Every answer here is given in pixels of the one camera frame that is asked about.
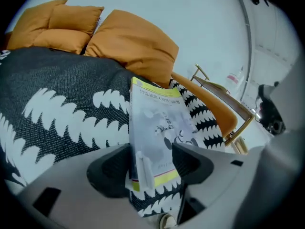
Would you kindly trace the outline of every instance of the book cover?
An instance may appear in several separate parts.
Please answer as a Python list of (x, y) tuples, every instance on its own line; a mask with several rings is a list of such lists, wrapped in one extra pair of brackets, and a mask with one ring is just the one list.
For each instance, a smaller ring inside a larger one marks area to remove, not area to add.
[(176, 178), (172, 143), (203, 147), (177, 88), (162, 89), (132, 78), (129, 137), (132, 146), (132, 186), (139, 191)]

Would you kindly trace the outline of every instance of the black slot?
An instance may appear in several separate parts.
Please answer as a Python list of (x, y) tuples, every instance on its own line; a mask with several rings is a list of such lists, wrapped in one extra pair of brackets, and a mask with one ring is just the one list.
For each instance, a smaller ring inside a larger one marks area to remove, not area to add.
[(34, 208), (48, 217), (60, 193), (57, 188), (47, 187), (34, 202)]
[(185, 223), (189, 219), (205, 210), (205, 206), (202, 203), (200, 203), (196, 198), (190, 197), (187, 185), (185, 185), (183, 189), (184, 195), (177, 218), (178, 225)]
[(243, 161), (239, 161), (239, 160), (233, 160), (231, 162), (232, 165), (236, 165), (236, 166), (242, 166), (243, 165)]

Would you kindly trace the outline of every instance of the white wall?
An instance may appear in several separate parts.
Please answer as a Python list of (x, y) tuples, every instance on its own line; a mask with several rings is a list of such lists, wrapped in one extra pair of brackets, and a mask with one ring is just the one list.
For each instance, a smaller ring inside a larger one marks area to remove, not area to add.
[[(28, 0), (22, 12), (50, 0)], [(105, 6), (102, 18), (113, 9), (126, 10), (160, 27), (180, 47), (174, 71), (190, 78), (198, 63), (212, 81), (224, 83), (230, 72), (247, 65), (248, 42), (238, 0), (68, 0), (68, 5)]]
[(258, 85), (283, 80), (303, 48), (286, 14), (275, 5), (260, 0), (253, 5), (255, 50), (252, 74), (243, 102), (255, 108)]

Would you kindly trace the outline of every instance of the bed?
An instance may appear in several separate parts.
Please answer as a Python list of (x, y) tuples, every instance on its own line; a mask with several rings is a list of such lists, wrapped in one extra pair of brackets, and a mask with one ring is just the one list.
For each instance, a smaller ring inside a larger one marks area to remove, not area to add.
[[(12, 193), (20, 193), (61, 160), (129, 142), (130, 81), (137, 76), (155, 84), (151, 71), (133, 71), (134, 65), (109, 56), (112, 51), (105, 49), (103, 57), (93, 57), (45, 46), (4, 48), (0, 56), (0, 157)], [(236, 125), (234, 115), (199, 86), (172, 74), (172, 68), (169, 78), (155, 85), (178, 87), (206, 148), (224, 151), (223, 136)], [(177, 178), (154, 190), (131, 190), (130, 202), (140, 216), (147, 217), (179, 208), (181, 192), (182, 181)]]

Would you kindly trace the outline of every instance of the black plastic part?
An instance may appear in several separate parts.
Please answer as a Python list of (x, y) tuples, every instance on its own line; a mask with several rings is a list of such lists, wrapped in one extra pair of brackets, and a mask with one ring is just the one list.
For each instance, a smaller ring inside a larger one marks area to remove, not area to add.
[(173, 164), (179, 176), (188, 185), (202, 183), (214, 170), (213, 162), (180, 144), (173, 143)]
[(130, 144), (93, 161), (87, 170), (90, 184), (109, 198), (129, 196), (125, 188), (126, 173), (131, 168), (132, 153)]
[(57, 188), (47, 187), (33, 203), (34, 208), (48, 217), (60, 193)]
[(265, 97), (264, 97), (264, 85), (259, 85), (258, 86), (258, 96), (263, 100), (265, 99)]
[(184, 186), (184, 193), (182, 197), (182, 202), (180, 206), (180, 211), (177, 218), (177, 224), (181, 225), (185, 223), (189, 219), (198, 215), (202, 212), (206, 207), (200, 203), (197, 199), (190, 197), (190, 194), (187, 190), (187, 185)]
[(231, 162), (232, 165), (236, 165), (236, 166), (242, 166), (243, 165), (243, 161), (239, 161), (239, 160), (233, 160)]

